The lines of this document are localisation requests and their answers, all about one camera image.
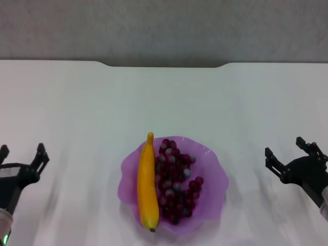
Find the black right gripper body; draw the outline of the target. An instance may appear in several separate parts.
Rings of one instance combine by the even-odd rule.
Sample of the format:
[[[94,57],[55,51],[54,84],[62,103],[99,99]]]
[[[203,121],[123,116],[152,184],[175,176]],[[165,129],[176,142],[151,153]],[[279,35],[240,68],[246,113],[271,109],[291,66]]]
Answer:
[[[281,173],[283,184],[296,184],[306,192],[317,207],[324,203],[323,190],[327,187],[327,160],[304,156],[291,161]]]

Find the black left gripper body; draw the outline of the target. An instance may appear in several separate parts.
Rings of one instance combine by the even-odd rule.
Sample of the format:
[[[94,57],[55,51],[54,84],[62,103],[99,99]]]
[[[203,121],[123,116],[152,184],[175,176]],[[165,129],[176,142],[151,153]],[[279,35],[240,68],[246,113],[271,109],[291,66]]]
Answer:
[[[1,165],[1,209],[13,213],[22,190],[40,180],[40,175],[30,165],[8,163]]]

